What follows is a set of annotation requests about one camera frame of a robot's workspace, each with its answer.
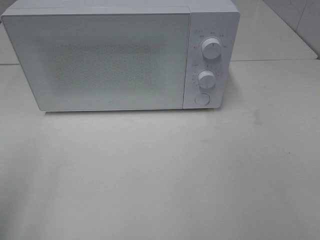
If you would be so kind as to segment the white microwave oven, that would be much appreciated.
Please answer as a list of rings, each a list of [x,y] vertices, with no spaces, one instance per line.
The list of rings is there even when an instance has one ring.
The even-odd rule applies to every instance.
[[[230,0],[18,0],[1,22],[44,112],[215,109]]]

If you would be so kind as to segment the white microwave door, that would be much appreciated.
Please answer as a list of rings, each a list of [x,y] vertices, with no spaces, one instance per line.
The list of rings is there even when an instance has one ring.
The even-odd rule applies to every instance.
[[[188,14],[5,16],[40,110],[178,109]]]

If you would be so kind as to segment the white microwave knob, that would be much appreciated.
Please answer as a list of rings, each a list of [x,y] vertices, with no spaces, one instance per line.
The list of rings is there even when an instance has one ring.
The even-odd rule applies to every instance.
[[[202,89],[210,89],[216,83],[216,76],[212,71],[205,70],[198,74],[197,84]]]
[[[201,44],[202,55],[208,59],[213,60],[218,58],[222,52],[221,41],[216,37],[210,37]]]

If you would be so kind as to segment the white round door button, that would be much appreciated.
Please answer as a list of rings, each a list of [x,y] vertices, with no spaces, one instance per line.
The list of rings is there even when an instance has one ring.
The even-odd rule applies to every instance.
[[[199,106],[207,106],[210,100],[211,98],[207,93],[200,93],[195,97],[194,102]]]

